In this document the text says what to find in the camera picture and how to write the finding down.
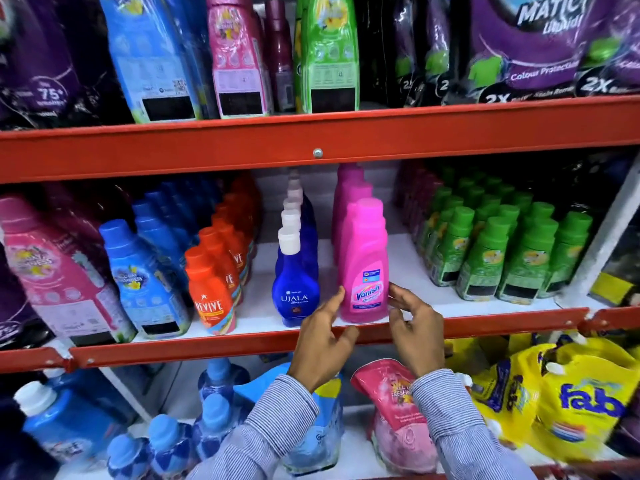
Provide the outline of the person's left hand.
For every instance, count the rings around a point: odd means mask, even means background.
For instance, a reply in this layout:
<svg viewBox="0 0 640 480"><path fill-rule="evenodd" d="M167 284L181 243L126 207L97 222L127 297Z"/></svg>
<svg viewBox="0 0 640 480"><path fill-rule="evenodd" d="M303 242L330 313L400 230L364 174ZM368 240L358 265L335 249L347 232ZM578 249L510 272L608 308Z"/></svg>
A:
<svg viewBox="0 0 640 480"><path fill-rule="evenodd" d="M334 335L332 327L345 295L345 289L339 287L336 294L301 324L287 374L309 393L332 380L353 352L334 349L338 337Z"/></svg>

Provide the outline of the pink stain remover bottle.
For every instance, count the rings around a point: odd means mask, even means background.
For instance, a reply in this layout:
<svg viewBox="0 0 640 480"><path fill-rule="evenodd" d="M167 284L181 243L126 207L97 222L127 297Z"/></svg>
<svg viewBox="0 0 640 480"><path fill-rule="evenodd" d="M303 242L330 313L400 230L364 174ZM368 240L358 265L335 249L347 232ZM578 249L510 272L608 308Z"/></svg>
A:
<svg viewBox="0 0 640 480"><path fill-rule="evenodd" d="M364 168L356 163L340 164L337 171L337 186L333 197L332 234L333 262L339 263L342 227L348 204L372 196L372 184L366 181Z"/></svg>
<svg viewBox="0 0 640 480"><path fill-rule="evenodd" d="M340 317L350 324L382 320L388 309L388 233L383 202L361 198L348 205L342 229L338 279L345 296Z"/></svg>

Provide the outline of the person's right forearm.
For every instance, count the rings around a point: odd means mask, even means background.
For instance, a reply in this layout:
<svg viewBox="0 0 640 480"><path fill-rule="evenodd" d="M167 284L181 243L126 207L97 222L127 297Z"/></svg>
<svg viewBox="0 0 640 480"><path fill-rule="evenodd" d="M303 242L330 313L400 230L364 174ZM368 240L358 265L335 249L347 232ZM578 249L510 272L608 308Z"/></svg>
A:
<svg viewBox="0 0 640 480"><path fill-rule="evenodd" d="M532 469L489 430L459 377L449 369L411 386L448 480L538 480Z"/></svg>

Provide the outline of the person's left forearm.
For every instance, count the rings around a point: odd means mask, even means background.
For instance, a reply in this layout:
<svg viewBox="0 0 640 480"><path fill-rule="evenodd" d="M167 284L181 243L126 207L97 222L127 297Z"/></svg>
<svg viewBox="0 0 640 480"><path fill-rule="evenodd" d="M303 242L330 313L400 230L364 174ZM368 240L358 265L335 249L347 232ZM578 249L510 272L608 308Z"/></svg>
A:
<svg viewBox="0 0 640 480"><path fill-rule="evenodd" d="M315 423L319 407L312 394L331 378L302 371L278 375L246 421L187 480L272 480L280 460Z"/></svg>

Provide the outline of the row of white-capped blue bottles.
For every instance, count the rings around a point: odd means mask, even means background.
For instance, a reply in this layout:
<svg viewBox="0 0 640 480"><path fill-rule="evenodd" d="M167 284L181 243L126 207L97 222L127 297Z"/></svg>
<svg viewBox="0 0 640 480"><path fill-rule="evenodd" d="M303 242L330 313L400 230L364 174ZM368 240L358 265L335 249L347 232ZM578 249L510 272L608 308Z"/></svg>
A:
<svg viewBox="0 0 640 480"><path fill-rule="evenodd" d="M316 218L297 169L289 171L281 221L271 295L283 324L294 328L316 310L321 294Z"/></svg>

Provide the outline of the pink refill pouch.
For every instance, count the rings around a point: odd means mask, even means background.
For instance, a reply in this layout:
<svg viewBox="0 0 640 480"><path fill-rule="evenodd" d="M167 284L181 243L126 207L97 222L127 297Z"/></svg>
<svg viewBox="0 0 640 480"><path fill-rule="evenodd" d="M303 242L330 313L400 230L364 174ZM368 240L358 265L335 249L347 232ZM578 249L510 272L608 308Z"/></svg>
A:
<svg viewBox="0 0 640 480"><path fill-rule="evenodd" d="M402 475L435 473L438 462L427 420L410 391L414 380L407 367L391 358L359 367L350 380L375 407L368 437L377 457L390 472Z"/></svg>

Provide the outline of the group of green softener bottles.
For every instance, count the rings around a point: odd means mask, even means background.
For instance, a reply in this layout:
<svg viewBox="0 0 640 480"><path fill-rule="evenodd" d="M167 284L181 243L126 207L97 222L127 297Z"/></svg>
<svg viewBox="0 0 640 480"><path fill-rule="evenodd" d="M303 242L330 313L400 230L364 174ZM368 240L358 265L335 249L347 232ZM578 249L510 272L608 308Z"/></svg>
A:
<svg viewBox="0 0 640 480"><path fill-rule="evenodd" d="M567 288L591 238L588 206L558 192L536 194L534 181L518 185L505 172L427 165L444 184L412 242L435 286L465 301L517 305Z"/></svg>

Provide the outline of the yellow detergent pouch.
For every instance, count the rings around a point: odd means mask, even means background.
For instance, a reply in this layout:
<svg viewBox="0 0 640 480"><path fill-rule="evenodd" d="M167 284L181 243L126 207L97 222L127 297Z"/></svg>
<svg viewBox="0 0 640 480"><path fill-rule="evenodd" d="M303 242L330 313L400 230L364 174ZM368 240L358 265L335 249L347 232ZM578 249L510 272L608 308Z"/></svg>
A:
<svg viewBox="0 0 640 480"><path fill-rule="evenodd" d="M552 350L528 443L564 463L594 460L640 383L640 361L601 337Z"/></svg>
<svg viewBox="0 0 640 480"><path fill-rule="evenodd" d="M528 443L540 402L542 368L554 349L540 344L471 377L470 395L487 427L511 449Z"/></svg>

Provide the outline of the row of blue softener bottles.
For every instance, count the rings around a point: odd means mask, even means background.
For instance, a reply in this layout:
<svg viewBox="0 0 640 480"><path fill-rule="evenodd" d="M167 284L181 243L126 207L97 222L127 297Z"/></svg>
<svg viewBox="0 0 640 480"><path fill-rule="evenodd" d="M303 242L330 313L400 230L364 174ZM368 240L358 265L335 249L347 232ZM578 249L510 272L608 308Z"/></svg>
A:
<svg viewBox="0 0 640 480"><path fill-rule="evenodd" d="M165 180L131 204L133 222L99 227L121 306L147 340L184 335L193 319L186 252L211 206L193 184Z"/></svg>

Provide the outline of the yellow and black packet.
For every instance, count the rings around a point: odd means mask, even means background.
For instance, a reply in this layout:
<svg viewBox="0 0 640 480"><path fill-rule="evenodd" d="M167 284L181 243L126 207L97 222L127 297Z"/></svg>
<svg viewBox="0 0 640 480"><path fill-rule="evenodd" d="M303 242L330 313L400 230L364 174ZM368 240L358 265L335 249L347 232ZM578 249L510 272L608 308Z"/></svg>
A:
<svg viewBox="0 0 640 480"><path fill-rule="evenodd" d="M640 238L617 245L589 295L610 307L640 306Z"/></svg>

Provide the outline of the maroon softener bottle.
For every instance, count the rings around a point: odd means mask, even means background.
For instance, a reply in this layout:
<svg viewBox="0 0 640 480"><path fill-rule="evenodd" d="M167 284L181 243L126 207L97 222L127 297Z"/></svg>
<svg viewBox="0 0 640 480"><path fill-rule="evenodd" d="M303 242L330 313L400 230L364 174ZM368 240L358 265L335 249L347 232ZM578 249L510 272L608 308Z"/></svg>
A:
<svg viewBox="0 0 640 480"><path fill-rule="evenodd" d="M283 0L265 3L268 69L277 112L294 112L294 74L290 24Z"/></svg>

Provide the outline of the tall pink softener bottle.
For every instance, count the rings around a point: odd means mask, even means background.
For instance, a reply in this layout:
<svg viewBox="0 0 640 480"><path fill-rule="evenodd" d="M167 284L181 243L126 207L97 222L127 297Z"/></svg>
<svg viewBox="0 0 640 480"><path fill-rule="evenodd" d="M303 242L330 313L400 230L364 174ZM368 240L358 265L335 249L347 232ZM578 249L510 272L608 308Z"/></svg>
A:
<svg viewBox="0 0 640 480"><path fill-rule="evenodd" d="M251 0L206 0L212 76L220 118L272 115L262 29Z"/></svg>

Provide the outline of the large purple detergent pouch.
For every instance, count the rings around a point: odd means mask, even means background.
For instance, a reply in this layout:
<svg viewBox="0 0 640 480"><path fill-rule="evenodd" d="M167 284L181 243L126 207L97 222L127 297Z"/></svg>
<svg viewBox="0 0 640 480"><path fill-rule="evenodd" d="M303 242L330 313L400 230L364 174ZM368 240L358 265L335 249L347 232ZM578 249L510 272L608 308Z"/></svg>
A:
<svg viewBox="0 0 640 480"><path fill-rule="evenodd" d="M612 0L575 76L575 97L640 95L640 0Z"/></svg>
<svg viewBox="0 0 640 480"><path fill-rule="evenodd" d="M444 103L574 97L595 0L450 0L451 85Z"/></svg>

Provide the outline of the blue softener refill pouch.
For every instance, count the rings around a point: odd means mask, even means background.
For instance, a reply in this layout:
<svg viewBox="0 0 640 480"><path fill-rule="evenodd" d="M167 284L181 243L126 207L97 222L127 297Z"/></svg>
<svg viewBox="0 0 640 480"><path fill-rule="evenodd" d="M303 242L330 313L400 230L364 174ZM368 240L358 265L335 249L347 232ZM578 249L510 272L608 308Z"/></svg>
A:
<svg viewBox="0 0 640 480"><path fill-rule="evenodd" d="M99 0L135 123L214 120L205 0Z"/></svg>

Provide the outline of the dark purple detergent pouch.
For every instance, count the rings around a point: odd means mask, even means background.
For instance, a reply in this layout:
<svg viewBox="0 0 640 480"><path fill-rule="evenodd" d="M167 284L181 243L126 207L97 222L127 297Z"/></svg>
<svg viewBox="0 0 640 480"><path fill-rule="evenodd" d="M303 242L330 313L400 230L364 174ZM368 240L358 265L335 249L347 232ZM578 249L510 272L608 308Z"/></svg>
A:
<svg viewBox="0 0 640 480"><path fill-rule="evenodd" d="M99 0L0 0L0 131L129 123Z"/></svg>

